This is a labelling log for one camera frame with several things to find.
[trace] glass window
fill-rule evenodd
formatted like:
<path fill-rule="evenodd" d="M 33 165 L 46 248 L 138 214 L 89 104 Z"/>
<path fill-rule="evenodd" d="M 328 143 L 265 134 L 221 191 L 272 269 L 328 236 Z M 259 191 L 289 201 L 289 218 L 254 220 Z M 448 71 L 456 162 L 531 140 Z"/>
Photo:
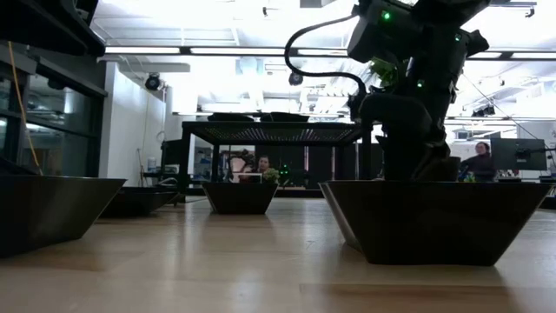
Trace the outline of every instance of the glass window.
<path fill-rule="evenodd" d="M 39 75 L 31 76 L 29 91 L 28 116 L 76 131 L 90 131 L 91 98 Z"/>
<path fill-rule="evenodd" d="M 27 128 L 44 175 L 87 175 L 89 139 L 32 123 L 28 123 Z M 29 169 L 36 167 L 27 138 L 23 140 L 21 165 Z"/>
<path fill-rule="evenodd" d="M 10 107 L 10 86 L 9 80 L 0 77 L 0 110 Z"/>
<path fill-rule="evenodd" d="M 5 156 L 3 147 L 5 147 L 6 142 L 6 128 L 8 126 L 8 121 L 5 118 L 0 117 L 0 157 Z"/>

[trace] desk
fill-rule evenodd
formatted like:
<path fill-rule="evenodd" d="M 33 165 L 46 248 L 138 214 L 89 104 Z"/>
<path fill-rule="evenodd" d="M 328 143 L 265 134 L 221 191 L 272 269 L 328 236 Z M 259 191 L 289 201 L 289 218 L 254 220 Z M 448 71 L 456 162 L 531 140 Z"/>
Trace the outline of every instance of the desk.
<path fill-rule="evenodd" d="M 360 179 L 370 178 L 371 128 L 348 123 L 183 122 L 180 169 L 189 164 L 191 135 L 214 145 L 211 182 L 218 181 L 221 145 L 326 146 L 335 148 L 335 179 L 342 179 L 344 147 L 363 139 Z M 180 170 L 179 191 L 186 193 L 188 175 Z"/>

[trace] ceiling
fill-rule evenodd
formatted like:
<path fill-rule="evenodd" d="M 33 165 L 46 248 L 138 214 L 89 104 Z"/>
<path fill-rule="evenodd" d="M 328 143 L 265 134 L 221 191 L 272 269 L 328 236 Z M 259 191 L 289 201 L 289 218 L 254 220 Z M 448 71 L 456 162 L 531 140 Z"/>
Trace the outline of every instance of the ceiling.
<path fill-rule="evenodd" d="M 100 0 L 91 28 L 111 46 L 283 47 L 298 29 L 344 17 L 353 4 L 352 0 Z M 267 8 L 266 17 L 263 7 Z M 556 1 L 537 0 L 534 8 L 535 15 L 529 18 L 529 8 L 487 8 L 463 28 L 480 30 L 493 50 L 551 50 L 556 46 L 552 31 L 556 28 Z M 344 49 L 355 24 L 356 19 L 310 32 L 296 45 Z M 310 105 L 315 113 L 334 113 L 341 110 L 339 100 L 323 95 L 355 91 L 353 83 L 337 78 L 305 77 L 302 86 L 289 86 L 289 71 L 280 58 L 127 56 L 118 61 L 122 71 L 132 68 L 133 77 L 140 79 L 146 77 L 141 68 L 147 64 L 189 64 L 187 75 L 195 77 L 199 104 L 226 103 L 232 105 L 229 110 L 241 110 L 242 103 L 249 103 L 246 99 L 260 101 L 257 105 L 268 110 L 308 110 L 291 105 L 293 100 Z M 368 66 L 349 59 L 296 58 L 294 63 L 309 71 L 350 71 L 372 82 Z M 256 71 L 257 76 L 238 75 L 246 71 Z M 556 63 L 550 62 L 468 61 L 464 71 L 458 101 L 449 115 L 470 115 L 474 106 L 482 105 L 484 97 L 473 85 L 503 105 L 515 103 L 516 95 L 535 82 L 556 80 Z"/>

